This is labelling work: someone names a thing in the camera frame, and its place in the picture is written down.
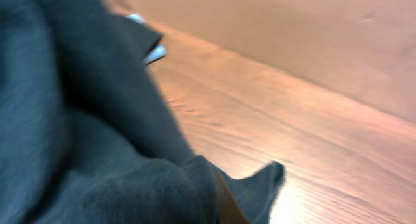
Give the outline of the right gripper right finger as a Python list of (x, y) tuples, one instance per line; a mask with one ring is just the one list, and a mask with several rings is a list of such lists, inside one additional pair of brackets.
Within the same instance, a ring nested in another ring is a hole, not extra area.
[(224, 178), (215, 173), (218, 199), (218, 222), (220, 224), (250, 224), (238, 206)]

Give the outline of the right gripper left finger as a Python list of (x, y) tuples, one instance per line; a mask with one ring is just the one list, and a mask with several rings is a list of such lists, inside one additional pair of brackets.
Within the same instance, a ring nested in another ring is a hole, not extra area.
[(152, 64), (167, 55), (167, 50), (161, 44), (163, 35), (149, 27), (140, 14), (130, 14), (126, 17), (127, 28), (133, 36), (133, 44), (139, 49), (139, 57), (145, 65)]

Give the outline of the black t-shirt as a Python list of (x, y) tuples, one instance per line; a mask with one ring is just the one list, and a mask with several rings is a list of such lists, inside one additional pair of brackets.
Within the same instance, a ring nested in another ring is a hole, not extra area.
[(215, 173), (268, 223), (284, 168), (196, 155), (102, 0), (1, 0), (1, 222), (219, 223)]

